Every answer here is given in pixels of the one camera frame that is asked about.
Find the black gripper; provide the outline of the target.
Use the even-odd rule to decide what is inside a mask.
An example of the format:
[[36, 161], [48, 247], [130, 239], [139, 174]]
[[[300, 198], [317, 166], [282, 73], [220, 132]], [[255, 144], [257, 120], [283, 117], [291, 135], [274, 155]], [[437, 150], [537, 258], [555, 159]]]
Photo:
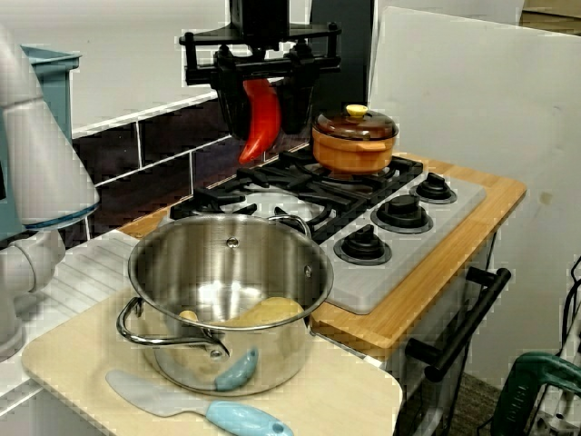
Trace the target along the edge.
[[185, 83], [219, 89], [231, 136], [247, 137], [250, 100], [242, 82], [285, 77], [277, 83], [281, 128], [286, 134], [298, 134], [309, 121], [313, 85], [289, 76], [305, 72], [316, 78], [338, 72], [339, 26], [294, 24], [288, 1], [230, 1], [229, 12], [227, 25], [179, 38], [185, 52]]

